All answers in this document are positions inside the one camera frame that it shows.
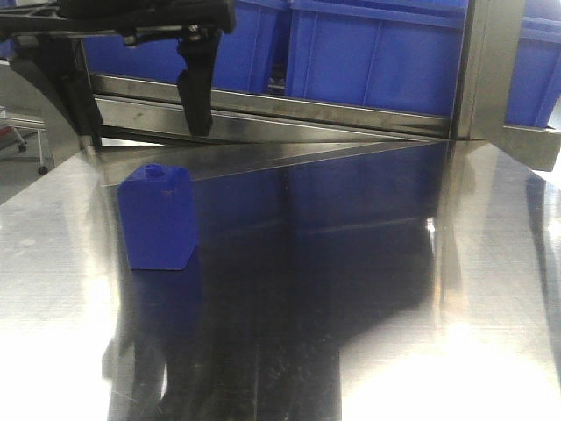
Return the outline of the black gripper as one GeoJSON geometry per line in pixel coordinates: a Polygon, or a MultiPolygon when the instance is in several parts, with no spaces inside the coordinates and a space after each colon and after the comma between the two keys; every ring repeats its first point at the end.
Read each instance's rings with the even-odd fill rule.
{"type": "Polygon", "coordinates": [[[13,39],[8,59],[81,136],[98,137],[103,118],[90,85],[82,43],[97,34],[179,32],[210,27],[181,40],[186,68],[177,89],[191,135],[209,135],[211,91],[221,32],[236,28],[234,1],[47,1],[1,9],[1,40],[13,39]]]}

